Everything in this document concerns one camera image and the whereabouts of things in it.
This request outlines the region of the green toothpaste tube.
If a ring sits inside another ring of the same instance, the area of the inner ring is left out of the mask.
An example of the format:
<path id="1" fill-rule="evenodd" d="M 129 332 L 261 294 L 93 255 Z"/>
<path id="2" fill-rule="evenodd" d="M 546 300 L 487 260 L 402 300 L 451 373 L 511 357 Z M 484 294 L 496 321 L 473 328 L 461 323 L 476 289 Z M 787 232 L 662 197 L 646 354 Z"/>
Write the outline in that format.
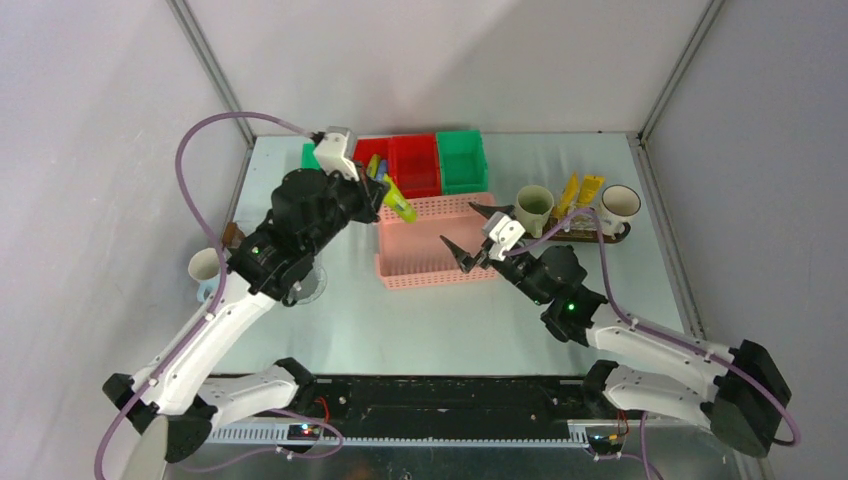
<path id="1" fill-rule="evenodd" d="M 373 154 L 366 166 L 366 174 L 369 178 L 377 179 L 379 177 L 379 166 L 382 158 L 378 154 Z"/>
<path id="2" fill-rule="evenodd" d="M 406 223 L 414 223 L 417 220 L 417 212 L 403 196 L 391 176 L 384 174 L 382 181 L 388 186 L 383 203 Z"/>

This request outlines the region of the light green mug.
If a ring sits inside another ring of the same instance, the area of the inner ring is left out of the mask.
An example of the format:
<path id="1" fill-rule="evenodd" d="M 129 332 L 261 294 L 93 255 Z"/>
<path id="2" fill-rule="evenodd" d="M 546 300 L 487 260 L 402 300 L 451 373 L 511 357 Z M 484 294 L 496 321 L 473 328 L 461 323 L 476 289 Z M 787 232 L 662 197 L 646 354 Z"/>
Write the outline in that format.
<path id="1" fill-rule="evenodd" d="M 554 207 L 552 193 L 539 185 L 528 185 L 519 190 L 515 201 L 515 216 L 532 238 L 539 239 L 545 231 Z"/>

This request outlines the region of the white mug dark rim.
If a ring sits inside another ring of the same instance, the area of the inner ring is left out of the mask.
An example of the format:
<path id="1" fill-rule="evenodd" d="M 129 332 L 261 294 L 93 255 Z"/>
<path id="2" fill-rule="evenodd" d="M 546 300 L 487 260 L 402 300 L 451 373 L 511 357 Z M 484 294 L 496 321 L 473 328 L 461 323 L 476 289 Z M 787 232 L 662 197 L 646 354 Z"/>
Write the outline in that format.
<path id="1" fill-rule="evenodd" d="M 609 237 L 623 233 L 641 206 L 641 198 L 632 188 L 620 184 L 606 187 L 596 209 L 602 233 Z"/>

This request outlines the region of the brown wooden toothbrush holder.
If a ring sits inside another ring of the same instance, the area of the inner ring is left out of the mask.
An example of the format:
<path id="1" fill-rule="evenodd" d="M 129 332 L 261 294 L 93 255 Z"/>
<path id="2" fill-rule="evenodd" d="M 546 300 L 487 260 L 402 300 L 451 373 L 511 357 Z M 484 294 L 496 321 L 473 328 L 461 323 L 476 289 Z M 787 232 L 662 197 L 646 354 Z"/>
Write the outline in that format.
<path id="1" fill-rule="evenodd" d="M 246 237 L 236 222 L 228 222 L 222 232 L 221 243 L 226 252 L 233 252 L 241 246 Z"/>

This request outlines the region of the white mug blue handle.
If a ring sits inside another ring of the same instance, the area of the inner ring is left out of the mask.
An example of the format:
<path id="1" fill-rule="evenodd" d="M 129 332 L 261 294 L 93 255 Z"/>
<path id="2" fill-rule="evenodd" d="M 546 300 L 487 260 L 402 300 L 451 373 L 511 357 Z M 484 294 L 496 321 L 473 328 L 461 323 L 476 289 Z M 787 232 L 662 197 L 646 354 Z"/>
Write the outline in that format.
<path id="1" fill-rule="evenodd" d="M 187 273 L 197 284 L 196 298 L 199 303 L 204 303 L 217 291 L 220 271 L 217 251 L 212 247 L 200 250 L 191 257 Z"/>

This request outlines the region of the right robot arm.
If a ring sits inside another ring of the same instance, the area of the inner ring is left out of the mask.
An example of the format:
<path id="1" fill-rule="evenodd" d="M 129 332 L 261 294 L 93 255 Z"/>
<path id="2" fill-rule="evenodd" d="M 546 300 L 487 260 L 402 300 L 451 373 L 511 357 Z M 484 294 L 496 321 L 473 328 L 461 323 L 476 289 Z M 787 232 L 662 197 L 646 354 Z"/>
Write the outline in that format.
<path id="1" fill-rule="evenodd" d="M 623 309 L 610 289 L 584 284 L 586 270 L 570 245 L 535 256 L 521 245 L 525 230 L 513 206 L 471 208 L 485 217 L 476 254 L 442 241 L 460 270 L 492 268 L 545 310 L 540 319 L 557 340 L 637 359 L 640 371 L 616 361 L 597 361 L 583 380 L 585 411 L 606 418 L 639 410 L 684 420 L 710 431 L 739 453 L 765 458 L 775 445 L 795 446 L 797 424 L 786 408 L 791 390 L 768 350 L 744 340 L 728 347 L 686 336 Z"/>

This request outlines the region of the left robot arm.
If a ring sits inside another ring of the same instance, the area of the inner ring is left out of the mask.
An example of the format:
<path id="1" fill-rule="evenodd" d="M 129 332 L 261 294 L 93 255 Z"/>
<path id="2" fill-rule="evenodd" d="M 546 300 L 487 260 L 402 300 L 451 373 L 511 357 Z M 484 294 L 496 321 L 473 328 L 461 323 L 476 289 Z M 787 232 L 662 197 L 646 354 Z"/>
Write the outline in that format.
<path id="1" fill-rule="evenodd" d="M 297 304 L 297 284 L 318 254 L 349 223 L 378 221 L 389 191 L 385 182 L 316 169 L 288 173 L 271 194 L 264 220 L 230 250 L 219 289 L 177 338 L 133 375 L 114 373 L 102 391 L 143 433 L 158 417 L 169 420 L 165 459 L 177 463 L 219 427 L 272 409 L 304 416 L 316 403 L 314 375 L 292 358 L 236 378 L 209 377 L 223 355 L 261 316 L 281 303 Z"/>

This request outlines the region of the red bin with toothpaste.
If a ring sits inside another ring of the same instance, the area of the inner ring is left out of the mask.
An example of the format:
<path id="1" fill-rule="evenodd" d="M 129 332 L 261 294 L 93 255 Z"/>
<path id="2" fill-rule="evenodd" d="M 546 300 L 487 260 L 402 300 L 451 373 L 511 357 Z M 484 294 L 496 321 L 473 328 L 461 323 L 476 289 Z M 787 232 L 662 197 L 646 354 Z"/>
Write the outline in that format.
<path id="1" fill-rule="evenodd" d="M 365 173 L 367 163 L 373 154 L 378 154 L 382 160 L 386 159 L 388 161 L 388 175 L 391 176 L 392 161 L 395 157 L 392 151 L 391 139 L 389 137 L 359 138 L 356 143 L 353 160 L 364 168 Z"/>

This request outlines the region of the brown wooden oval tray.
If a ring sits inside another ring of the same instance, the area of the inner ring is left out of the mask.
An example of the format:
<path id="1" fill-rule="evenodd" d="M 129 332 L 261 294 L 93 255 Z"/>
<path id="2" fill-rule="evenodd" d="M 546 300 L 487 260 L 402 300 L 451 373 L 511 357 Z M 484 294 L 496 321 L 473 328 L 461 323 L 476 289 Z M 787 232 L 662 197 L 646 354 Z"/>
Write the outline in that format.
<path id="1" fill-rule="evenodd" d="M 617 244 L 624 241 L 631 232 L 629 223 L 622 224 L 623 229 L 615 235 L 603 234 L 605 244 Z M 594 229 L 571 228 L 569 231 L 559 230 L 550 237 L 550 241 L 569 243 L 597 243 L 597 231 Z"/>

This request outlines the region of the red bin with holder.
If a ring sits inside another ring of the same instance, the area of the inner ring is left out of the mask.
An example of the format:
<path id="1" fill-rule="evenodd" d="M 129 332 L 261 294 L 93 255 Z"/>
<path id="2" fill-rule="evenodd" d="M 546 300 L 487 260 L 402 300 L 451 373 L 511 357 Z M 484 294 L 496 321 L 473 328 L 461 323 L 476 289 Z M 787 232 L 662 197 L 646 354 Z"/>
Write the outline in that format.
<path id="1" fill-rule="evenodd" d="M 435 134 L 393 136 L 388 153 L 389 174 L 405 198 L 442 195 Z"/>

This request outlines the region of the green bin far right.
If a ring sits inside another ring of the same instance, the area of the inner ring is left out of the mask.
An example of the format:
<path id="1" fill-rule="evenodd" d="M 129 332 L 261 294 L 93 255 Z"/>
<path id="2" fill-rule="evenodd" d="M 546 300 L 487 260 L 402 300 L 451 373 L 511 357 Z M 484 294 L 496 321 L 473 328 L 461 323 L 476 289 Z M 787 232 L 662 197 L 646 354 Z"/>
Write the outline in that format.
<path id="1" fill-rule="evenodd" d="M 479 130 L 438 132 L 436 141 L 444 195 L 488 190 L 488 163 Z"/>

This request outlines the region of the pink perforated basket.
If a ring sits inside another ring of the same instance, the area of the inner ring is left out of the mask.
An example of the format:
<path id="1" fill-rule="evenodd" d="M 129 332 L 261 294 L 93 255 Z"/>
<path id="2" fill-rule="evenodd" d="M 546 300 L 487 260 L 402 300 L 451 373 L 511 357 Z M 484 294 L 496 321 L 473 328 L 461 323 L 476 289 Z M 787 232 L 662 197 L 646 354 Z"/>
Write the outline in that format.
<path id="1" fill-rule="evenodd" d="M 497 273 L 474 268 L 464 273 L 450 249 L 441 240 L 446 236 L 462 249 L 476 250 L 484 240 L 485 218 L 469 204 L 493 206 L 488 192 L 412 199 L 417 217 L 405 222 L 391 208 L 380 209 L 377 223 L 377 276 L 390 290 L 442 286 L 490 280 Z"/>

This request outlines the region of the green bin with toothbrushes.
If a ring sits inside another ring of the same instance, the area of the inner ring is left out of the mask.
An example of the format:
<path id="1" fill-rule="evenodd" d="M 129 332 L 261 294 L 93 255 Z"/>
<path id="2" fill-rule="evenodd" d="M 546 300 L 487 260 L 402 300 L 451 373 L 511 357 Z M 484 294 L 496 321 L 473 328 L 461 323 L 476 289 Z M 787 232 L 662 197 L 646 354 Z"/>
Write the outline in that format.
<path id="1" fill-rule="evenodd" d="M 300 166 L 303 169 L 313 169 L 320 170 L 320 164 L 318 163 L 315 155 L 314 155 L 315 144 L 314 143 L 306 143 L 302 147 L 301 151 L 301 164 Z"/>

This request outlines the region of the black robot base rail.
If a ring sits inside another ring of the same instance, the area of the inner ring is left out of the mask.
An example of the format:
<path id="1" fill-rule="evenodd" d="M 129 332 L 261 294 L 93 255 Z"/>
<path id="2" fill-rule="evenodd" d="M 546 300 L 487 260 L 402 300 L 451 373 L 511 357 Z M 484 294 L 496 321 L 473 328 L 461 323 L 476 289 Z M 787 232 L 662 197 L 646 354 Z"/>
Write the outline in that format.
<path id="1" fill-rule="evenodd" d="M 581 378 L 550 375 L 320 375 L 288 409 L 349 440 L 569 440 L 571 421 L 621 417 Z"/>

